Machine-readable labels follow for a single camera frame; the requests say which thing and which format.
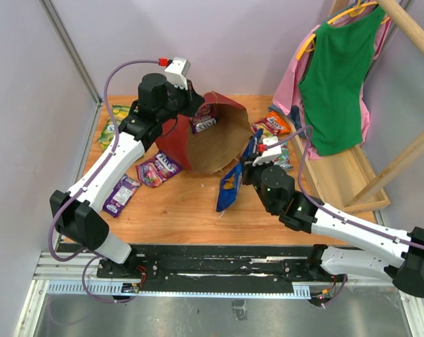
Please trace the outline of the blue Doritos chips packet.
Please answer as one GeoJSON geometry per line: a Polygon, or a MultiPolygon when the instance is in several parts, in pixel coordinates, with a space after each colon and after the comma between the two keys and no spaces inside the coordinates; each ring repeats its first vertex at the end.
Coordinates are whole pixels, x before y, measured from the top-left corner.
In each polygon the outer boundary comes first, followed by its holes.
{"type": "Polygon", "coordinates": [[[237,164],[220,180],[216,212],[221,213],[233,205],[241,187],[244,162],[256,151],[258,141],[262,138],[263,130],[259,129],[250,138],[237,164]]]}

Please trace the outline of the teal candy packet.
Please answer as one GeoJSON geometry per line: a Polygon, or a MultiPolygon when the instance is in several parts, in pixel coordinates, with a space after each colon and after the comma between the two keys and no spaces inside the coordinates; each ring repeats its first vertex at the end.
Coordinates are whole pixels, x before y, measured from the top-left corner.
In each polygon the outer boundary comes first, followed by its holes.
{"type": "Polygon", "coordinates": [[[288,143],[281,144],[281,154],[275,159],[274,164],[283,168],[285,171],[290,171],[293,168],[290,161],[288,143]]]}

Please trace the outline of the red brown paper bag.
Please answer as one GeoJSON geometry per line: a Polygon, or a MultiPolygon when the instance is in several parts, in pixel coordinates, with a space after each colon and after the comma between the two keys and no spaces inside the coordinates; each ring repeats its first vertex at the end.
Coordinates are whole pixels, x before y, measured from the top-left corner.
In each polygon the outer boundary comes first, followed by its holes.
{"type": "Polygon", "coordinates": [[[241,154],[253,132],[243,105],[214,91],[204,98],[201,108],[212,107],[218,118],[215,124],[193,134],[190,119],[180,115],[163,125],[156,145],[185,170],[212,174],[241,154]]]}

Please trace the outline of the orange Fox's fruits packet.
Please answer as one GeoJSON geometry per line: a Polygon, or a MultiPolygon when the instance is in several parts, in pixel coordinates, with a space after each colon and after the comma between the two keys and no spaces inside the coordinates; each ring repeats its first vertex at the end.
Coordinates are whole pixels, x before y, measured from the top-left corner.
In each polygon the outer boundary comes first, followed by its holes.
{"type": "Polygon", "coordinates": [[[265,137],[282,136],[291,132],[291,127],[276,113],[270,112],[266,117],[251,124],[253,132],[259,130],[265,137]]]}

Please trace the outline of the green Fox's candy packet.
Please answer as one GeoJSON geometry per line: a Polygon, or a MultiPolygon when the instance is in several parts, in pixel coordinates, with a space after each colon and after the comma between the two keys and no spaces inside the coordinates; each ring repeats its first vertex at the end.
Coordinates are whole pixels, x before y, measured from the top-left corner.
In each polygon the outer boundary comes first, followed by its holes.
{"type": "Polygon", "coordinates": [[[128,116],[128,113],[130,111],[130,106],[126,105],[113,105],[112,106],[112,114],[119,124],[124,118],[128,116]]]}

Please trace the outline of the red snack packet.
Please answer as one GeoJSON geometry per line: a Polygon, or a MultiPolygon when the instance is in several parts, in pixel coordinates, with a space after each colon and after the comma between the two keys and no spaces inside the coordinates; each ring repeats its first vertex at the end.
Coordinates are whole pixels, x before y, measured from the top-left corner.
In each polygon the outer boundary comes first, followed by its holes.
{"type": "Polygon", "coordinates": [[[168,179],[180,173],[182,166],[159,150],[147,161],[136,166],[138,180],[152,188],[159,187],[168,179]]]}

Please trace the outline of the pink shirt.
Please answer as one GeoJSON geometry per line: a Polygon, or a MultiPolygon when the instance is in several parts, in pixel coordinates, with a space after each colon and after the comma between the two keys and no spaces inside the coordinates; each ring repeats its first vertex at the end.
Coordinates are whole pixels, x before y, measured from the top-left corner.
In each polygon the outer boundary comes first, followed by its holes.
{"type": "MultiPolygon", "coordinates": [[[[338,19],[337,22],[330,25],[330,27],[338,29],[340,27],[347,27],[352,23],[355,23],[361,20],[367,14],[361,14],[360,17],[351,18],[349,16],[344,17],[343,19],[338,19]]],[[[378,55],[380,54],[385,39],[387,37],[388,30],[390,29],[390,20],[386,21],[386,23],[381,23],[378,31],[376,32],[376,37],[374,39],[373,47],[375,53],[373,54],[374,61],[378,55]]],[[[273,98],[273,104],[279,107],[283,113],[287,116],[290,113],[291,108],[295,105],[299,108],[300,111],[300,120],[302,121],[303,127],[306,122],[305,120],[305,108],[303,105],[303,98],[299,91],[299,83],[300,80],[304,77],[312,59],[313,51],[304,52],[304,54],[300,57],[300,60],[296,60],[296,56],[293,56],[289,66],[286,69],[286,72],[277,88],[277,91],[273,98]]],[[[354,144],[349,145],[343,150],[338,150],[336,153],[342,152],[348,148],[351,148],[355,145],[361,145],[366,140],[366,135],[369,130],[370,125],[370,112],[366,107],[363,101],[363,87],[361,88],[359,94],[359,104],[360,104],[360,116],[361,116],[361,131],[360,137],[354,133],[350,136],[356,136],[356,139],[360,138],[354,144]]],[[[314,145],[311,145],[307,150],[307,156],[309,159],[320,159],[319,152],[317,151],[314,145]]]]}

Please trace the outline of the purple snack packet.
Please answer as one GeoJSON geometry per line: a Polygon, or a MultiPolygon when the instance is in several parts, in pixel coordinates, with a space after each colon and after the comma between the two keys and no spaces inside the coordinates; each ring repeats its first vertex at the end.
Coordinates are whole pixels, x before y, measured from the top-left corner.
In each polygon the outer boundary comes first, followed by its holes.
{"type": "Polygon", "coordinates": [[[137,192],[141,183],[124,174],[103,204],[103,211],[117,218],[137,192]]]}

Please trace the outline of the green tank top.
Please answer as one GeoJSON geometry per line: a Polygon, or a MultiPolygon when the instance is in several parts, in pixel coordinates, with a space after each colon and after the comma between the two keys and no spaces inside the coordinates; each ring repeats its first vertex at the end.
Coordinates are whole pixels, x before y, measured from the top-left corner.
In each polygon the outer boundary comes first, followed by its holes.
{"type": "Polygon", "coordinates": [[[298,87],[305,120],[312,127],[311,142],[327,157],[360,138],[359,94],[373,54],[376,32],[385,11],[375,5],[361,20],[338,29],[329,23],[315,31],[310,65],[298,87]]]}

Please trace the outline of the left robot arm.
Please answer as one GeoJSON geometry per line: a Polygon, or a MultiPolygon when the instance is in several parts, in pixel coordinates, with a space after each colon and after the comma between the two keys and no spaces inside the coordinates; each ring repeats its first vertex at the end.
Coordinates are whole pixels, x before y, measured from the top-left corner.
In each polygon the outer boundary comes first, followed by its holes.
{"type": "Polygon", "coordinates": [[[138,270],[135,250],[111,231],[99,212],[128,168],[162,136],[163,125],[180,115],[194,116],[204,101],[189,79],[145,75],[109,147],[68,191],[51,195],[52,230],[108,259],[121,277],[133,276],[138,270]]]}

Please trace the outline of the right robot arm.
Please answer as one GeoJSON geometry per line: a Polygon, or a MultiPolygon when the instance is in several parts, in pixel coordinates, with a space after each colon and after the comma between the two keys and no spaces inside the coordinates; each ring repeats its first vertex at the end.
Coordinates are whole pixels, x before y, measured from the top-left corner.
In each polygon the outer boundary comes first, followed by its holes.
{"type": "Polygon", "coordinates": [[[264,206],[296,232],[333,237],[351,249],[318,244],[305,264],[307,276],[358,275],[391,282],[411,296],[424,298],[424,229],[384,227],[340,211],[300,192],[295,180],[273,163],[240,159],[242,182],[252,185],[264,206]]]}

